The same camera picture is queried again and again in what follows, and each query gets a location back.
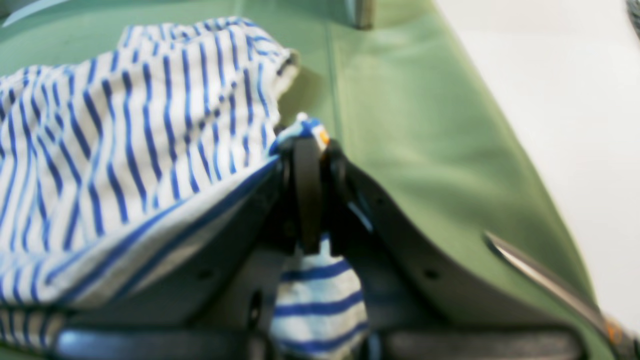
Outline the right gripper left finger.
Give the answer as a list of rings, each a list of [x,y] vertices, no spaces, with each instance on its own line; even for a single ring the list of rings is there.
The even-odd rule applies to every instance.
[[[282,265],[297,246],[315,255],[322,225],[322,151],[288,139],[275,166],[210,241],[152,285],[84,313],[57,336],[52,360],[281,360],[269,336]]]

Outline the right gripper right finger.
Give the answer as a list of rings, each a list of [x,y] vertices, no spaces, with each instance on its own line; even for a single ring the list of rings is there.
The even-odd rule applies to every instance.
[[[445,254],[336,142],[325,153],[334,255],[359,278],[369,323],[362,360],[581,360],[571,325]]]

